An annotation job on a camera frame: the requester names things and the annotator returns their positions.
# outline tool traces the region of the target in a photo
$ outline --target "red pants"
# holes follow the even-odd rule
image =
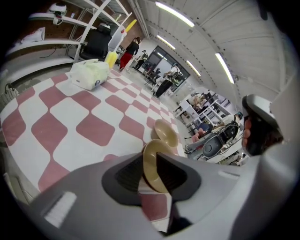
[[[124,68],[128,64],[132,56],[133,55],[128,52],[124,53],[124,55],[120,59],[120,69]]]

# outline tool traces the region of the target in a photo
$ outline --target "fluorescent light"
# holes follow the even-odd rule
[[[229,71],[229,68],[228,68],[227,64],[225,63],[225,61],[224,61],[224,59],[223,59],[223,56],[222,56],[219,52],[216,53],[216,56],[217,56],[217,58],[219,59],[219,61],[220,61],[221,65],[222,65],[222,67],[224,68],[224,70],[225,70],[225,72],[226,72],[226,74],[227,74],[227,77],[228,77],[229,81],[230,81],[232,84],[234,84],[233,76],[231,75],[231,73],[230,73],[230,71]]]
[[[166,10],[167,12],[173,14],[174,16],[178,17],[179,19],[181,19],[182,21],[184,21],[188,26],[190,26],[191,28],[194,27],[194,23],[187,19],[184,15],[182,15],[181,13],[177,12],[176,10],[174,10],[173,8],[168,7],[167,5],[161,3],[161,2],[155,2],[155,5],[158,6],[159,8]]]
[[[175,49],[175,47],[172,44],[170,44],[168,41],[164,40],[161,36],[158,35],[157,37],[159,40],[161,40],[164,43],[166,43],[167,45],[169,45],[173,50]]]
[[[187,60],[187,64],[191,66],[191,68],[195,71],[195,73],[197,73],[198,76],[201,76],[201,74],[197,71],[197,69],[193,66],[193,64],[191,64],[189,60]]]
[[[158,55],[161,56],[163,58],[163,55],[161,53],[158,52]]]

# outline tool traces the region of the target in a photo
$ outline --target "floor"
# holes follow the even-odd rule
[[[43,74],[39,74],[36,76],[30,76],[29,79],[25,79],[23,83],[19,84],[17,89],[20,92],[25,91],[28,87],[31,87],[32,85],[35,85],[43,80],[46,80],[48,78],[60,75],[62,73],[68,72],[70,70],[70,67],[64,67],[64,68],[59,68],[51,71],[47,71]],[[152,94],[151,92],[151,86],[150,85],[145,85],[146,81],[144,77],[141,75],[139,72],[135,72],[134,70],[130,70],[130,72],[124,70],[121,73],[124,77],[130,79],[133,83],[135,83],[137,86],[141,87],[144,89],[147,93]],[[174,101],[172,101],[169,97],[164,97],[162,96],[160,99],[161,103],[166,105],[170,110],[174,110],[177,105]],[[180,136],[180,141],[184,145],[185,140],[184,137],[190,136],[188,133],[188,130],[186,129],[185,125],[178,119],[175,119],[176,125],[178,127],[178,132]],[[13,176],[17,176],[21,187],[25,193],[25,197],[28,199],[30,202],[34,197],[36,197],[40,191],[37,190],[36,187],[34,187],[25,177],[25,175],[22,173],[22,171],[19,169],[18,165],[14,161],[13,157],[11,156],[10,152],[8,149],[1,149],[2,154],[5,156],[5,159],[7,160],[7,169],[8,173]],[[163,196],[155,196],[154,201],[160,201],[161,197]],[[157,221],[154,223],[155,227],[161,231],[164,230],[165,226],[167,225],[168,221],[165,219],[163,221]]]

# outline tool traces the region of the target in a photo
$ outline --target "shelf rack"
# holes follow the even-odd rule
[[[65,2],[68,2],[70,4],[76,5],[83,9],[84,12],[83,15],[86,12],[90,12],[93,14],[91,20],[89,23],[85,23],[80,21],[81,19],[74,19],[70,17],[62,17],[62,20],[64,23],[69,23],[74,25],[74,29],[77,26],[82,26],[85,28],[83,35],[81,36],[80,40],[73,40],[72,36],[70,36],[70,39],[54,39],[54,38],[47,38],[44,41],[40,42],[32,42],[32,43],[24,43],[21,45],[17,45],[12,47],[8,50],[6,56],[9,56],[12,53],[15,53],[21,49],[39,46],[39,45],[51,45],[51,44],[63,44],[66,46],[70,45],[76,45],[77,50],[75,54],[75,59],[72,59],[68,56],[63,55],[52,55],[49,58],[41,59],[38,57],[39,52],[35,52],[34,57],[30,58],[30,61],[22,61],[24,56],[18,57],[16,59],[13,59],[7,64],[4,65],[5,68],[9,69],[9,73],[7,76],[7,81],[9,83],[12,83],[14,81],[17,81],[18,79],[29,75],[31,73],[34,73],[36,71],[42,70],[44,68],[49,68],[52,66],[57,66],[61,64],[68,64],[68,63],[75,63],[78,61],[79,58],[79,52],[81,48],[81,43],[85,42],[86,36],[89,33],[91,29],[96,29],[96,27],[92,26],[94,21],[97,18],[102,19],[103,21],[111,24],[115,24],[119,27],[123,25],[123,23],[128,19],[128,17],[131,15],[131,13],[128,13],[127,10],[124,8],[124,6],[120,3],[119,0],[103,0],[102,4],[98,6],[94,1],[92,0],[63,0]],[[124,20],[119,23],[117,22],[112,16],[110,16],[107,12],[104,11],[104,8],[108,7],[110,8],[115,14],[122,14],[124,15]],[[29,16],[29,20],[53,20],[54,14],[52,13],[33,13]]]

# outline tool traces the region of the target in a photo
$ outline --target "black office chair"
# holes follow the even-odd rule
[[[98,59],[104,61],[108,53],[108,43],[112,39],[111,30],[100,25],[97,29],[92,30],[87,45],[82,48],[79,56],[85,60]]]

